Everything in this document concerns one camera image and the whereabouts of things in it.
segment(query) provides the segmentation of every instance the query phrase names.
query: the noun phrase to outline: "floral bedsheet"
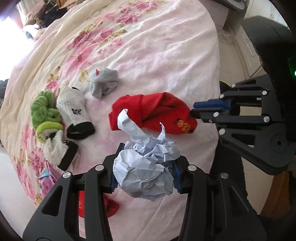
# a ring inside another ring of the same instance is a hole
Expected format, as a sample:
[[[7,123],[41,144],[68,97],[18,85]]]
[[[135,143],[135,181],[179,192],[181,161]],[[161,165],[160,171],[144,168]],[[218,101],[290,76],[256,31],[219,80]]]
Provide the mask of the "floral bedsheet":
[[[116,69],[119,83],[110,94],[96,99],[90,95],[89,75],[102,68]],[[39,91],[51,89],[57,97],[66,85],[85,94],[86,110],[96,129],[94,135],[75,141],[80,157],[69,171],[78,174],[102,163],[129,139],[109,127],[108,113],[119,97],[166,91],[189,107],[218,97],[215,25],[198,0],[86,0],[46,28],[14,68],[0,110],[1,141],[36,205],[62,172],[44,157],[43,144],[32,128],[30,105]],[[190,163],[210,170],[218,141],[214,125],[199,121],[193,134],[168,138],[177,141]],[[151,202],[131,198],[118,188],[110,197],[120,204],[109,218],[114,240],[167,241],[178,236],[186,195],[174,191]]]

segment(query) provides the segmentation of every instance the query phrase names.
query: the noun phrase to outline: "green plush slipper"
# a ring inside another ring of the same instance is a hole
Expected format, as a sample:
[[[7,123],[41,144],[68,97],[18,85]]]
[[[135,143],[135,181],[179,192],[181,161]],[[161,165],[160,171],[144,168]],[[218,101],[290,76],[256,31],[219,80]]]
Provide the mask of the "green plush slipper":
[[[42,122],[36,129],[36,136],[41,143],[45,143],[51,133],[64,130],[62,124],[52,121]]]
[[[59,110],[54,109],[54,95],[50,90],[40,91],[31,105],[31,118],[34,130],[45,121],[62,122]]]

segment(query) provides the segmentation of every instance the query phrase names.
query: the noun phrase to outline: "red sock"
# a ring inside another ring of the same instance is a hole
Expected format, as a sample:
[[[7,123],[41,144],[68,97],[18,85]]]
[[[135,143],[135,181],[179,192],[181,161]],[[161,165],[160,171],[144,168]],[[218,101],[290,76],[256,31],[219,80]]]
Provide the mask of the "red sock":
[[[105,197],[105,208],[107,212],[107,217],[113,216],[119,209],[118,202]],[[84,191],[79,192],[79,206],[78,206],[78,215],[84,218]]]
[[[168,134],[190,134],[197,127],[197,121],[190,115],[188,106],[170,93],[122,96],[113,105],[109,114],[111,130],[119,130],[117,117],[128,109],[128,117],[138,127],[161,131],[160,122]]]

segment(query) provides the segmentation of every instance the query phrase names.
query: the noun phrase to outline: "white sock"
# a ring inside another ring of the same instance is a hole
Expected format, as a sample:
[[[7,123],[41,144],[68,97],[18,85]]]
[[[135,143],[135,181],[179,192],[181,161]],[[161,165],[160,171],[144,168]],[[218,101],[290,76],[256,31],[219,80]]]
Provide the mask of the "white sock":
[[[68,138],[81,140],[95,132],[85,110],[84,95],[78,89],[69,86],[64,87],[57,98],[57,108],[68,126]]]
[[[72,141],[62,141],[63,131],[52,133],[45,142],[43,153],[53,165],[65,171],[75,159],[78,146]]]

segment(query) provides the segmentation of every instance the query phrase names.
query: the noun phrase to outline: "tiled floor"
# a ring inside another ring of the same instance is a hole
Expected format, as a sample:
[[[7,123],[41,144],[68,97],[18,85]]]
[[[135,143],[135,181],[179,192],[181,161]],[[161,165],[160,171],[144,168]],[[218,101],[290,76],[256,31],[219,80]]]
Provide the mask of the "tiled floor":
[[[220,49],[220,80],[233,84],[246,79],[246,69],[242,54],[235,45],[219,42]],[[241,115],[260,115],[260,108],[242,107]],[[268,196],[273,176],[267,175],[259,168],[243,159],[248,200],[260,214]]]

